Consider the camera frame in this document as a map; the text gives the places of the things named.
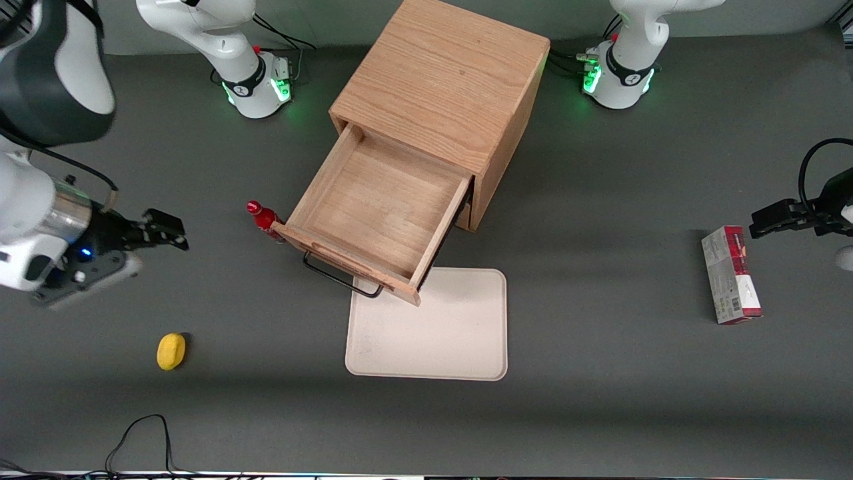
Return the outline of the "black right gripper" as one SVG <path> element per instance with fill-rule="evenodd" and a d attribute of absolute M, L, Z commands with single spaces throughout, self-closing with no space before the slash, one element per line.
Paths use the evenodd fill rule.
<path fill-rule="evenodd" d="M 148 209 L 141 221 L 130 221 L 116 211 L 94 209 L 85 231 L 85 257 L 97 258 L 109 252 L 130 252 L 138 249 L 170 245 L 189 250 L 182 219 L 158 209 Z"/>

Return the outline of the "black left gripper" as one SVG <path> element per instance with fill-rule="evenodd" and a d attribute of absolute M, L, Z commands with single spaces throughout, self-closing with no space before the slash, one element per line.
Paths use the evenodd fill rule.
<path fill-rule="evenodd" d="M 805 209 L 805 228 L 813 228 L 816 236 L 829 233 L 852 237 L 851 219 L 843 212 L 851 207 L 852 169 L 848 168 L 829 179 L 819 196 L 808 199 L 805 189 L 807 167 L 801 167 L 798 174 L 799 200 Z M 802 223 L 799 218 L 799 202 L 783 199 L 772 203 L 752 214 L 749 226 L 752 239 L 768 236 L 774 232 L 799 231 Z"/>

